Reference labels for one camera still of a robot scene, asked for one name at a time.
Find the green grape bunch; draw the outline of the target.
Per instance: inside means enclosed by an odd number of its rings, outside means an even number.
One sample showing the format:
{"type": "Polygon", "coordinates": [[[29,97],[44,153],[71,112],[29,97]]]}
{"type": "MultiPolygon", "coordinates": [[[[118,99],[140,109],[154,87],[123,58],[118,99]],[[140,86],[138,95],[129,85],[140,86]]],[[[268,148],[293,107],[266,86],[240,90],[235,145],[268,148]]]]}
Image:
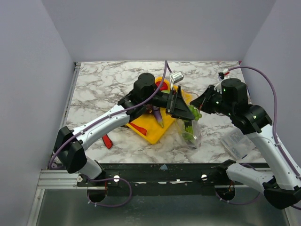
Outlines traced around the green grape bunch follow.
{"type": "Polygon", "coordinates": [[[199,111],[199,109],[197,109],[196,107],[194,107],[193,105],[189,105],[188,106],[190,111],[193,113],[194,115],[194,120],[195,121],[198,121],[200,118],[202,118],[202,114],[201,112],[199,111]]]}

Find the clear pink-dotted zip bag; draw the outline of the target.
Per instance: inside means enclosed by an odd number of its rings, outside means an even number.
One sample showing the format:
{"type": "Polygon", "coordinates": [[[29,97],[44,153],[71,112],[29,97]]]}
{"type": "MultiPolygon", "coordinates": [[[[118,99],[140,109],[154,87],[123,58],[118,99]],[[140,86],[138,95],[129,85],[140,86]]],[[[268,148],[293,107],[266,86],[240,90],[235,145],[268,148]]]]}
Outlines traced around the clear pink-dotted zip bag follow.
{"type": "Polygon", "coordinates": [[[194,92],[182,90],[182,96],[195,119],[191,121],[176,120],[176,127],[182,140],[182,145],[188,149],[195,150],[201,146],[201,126],[199,119],[202,118],[202,114],[199,109],[190,105],[190,101],[197,98],[198,95],[194,92]]]}

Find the green celery stalk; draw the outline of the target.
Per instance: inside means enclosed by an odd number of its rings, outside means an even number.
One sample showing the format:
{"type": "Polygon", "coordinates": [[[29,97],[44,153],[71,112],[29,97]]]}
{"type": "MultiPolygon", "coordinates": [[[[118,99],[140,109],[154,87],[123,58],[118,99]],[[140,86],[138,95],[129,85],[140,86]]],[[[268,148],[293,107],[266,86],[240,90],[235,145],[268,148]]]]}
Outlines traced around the green celery stalk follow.
{"type": "Polygon", "coordinates": [[[182,127],[182,137],[184,139],[184,142],[190,146],[195,148],[195,137],[193,132],[193,126],[192,121],[182,121],[183,127],[182,127]]]}

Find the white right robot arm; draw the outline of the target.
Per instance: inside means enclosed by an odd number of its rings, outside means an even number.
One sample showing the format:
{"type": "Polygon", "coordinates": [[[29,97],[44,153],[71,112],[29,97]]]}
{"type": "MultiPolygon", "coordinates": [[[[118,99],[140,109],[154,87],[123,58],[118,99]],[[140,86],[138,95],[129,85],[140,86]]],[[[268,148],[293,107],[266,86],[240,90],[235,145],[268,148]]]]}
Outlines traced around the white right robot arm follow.
{"type": "Polygon", "coordinates": [[[225,161],[216,173],[223,185],[230,181],[245,184],[262,193],[277,209],[293,206],[301,200],[300,168],[273,134],[272,120],[259,105],[248,102],[246,84],[236,78],[221,82],[221,91],[209,85],[205,92],[190,102],[197,109],[228,116],[258,148],[272,175],[246,168],[235,161],[225,161]]]}

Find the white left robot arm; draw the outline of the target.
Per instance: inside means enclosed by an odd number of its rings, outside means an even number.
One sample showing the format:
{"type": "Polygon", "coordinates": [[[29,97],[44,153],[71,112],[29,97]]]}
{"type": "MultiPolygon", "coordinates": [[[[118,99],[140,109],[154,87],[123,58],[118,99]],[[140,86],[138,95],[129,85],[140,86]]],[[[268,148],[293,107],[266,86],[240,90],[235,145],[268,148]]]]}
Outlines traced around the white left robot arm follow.
{"type": "Polygon", "coordinates": [[[85,151],[112,130],[132,122],[146,113],[146,106],[164,108],[171,117],[190,121],[195,117],[186,105],[181,88],[169,94],[160,91],[151,73],[142,73],[134,82],[133,89],[108,112],[80,127],[62,127],[57,135],[54,157],[58,158],[67,172],[80,173],[89,182],[99,186],[104,174],[99,163],[86,156],[85,151]]]}

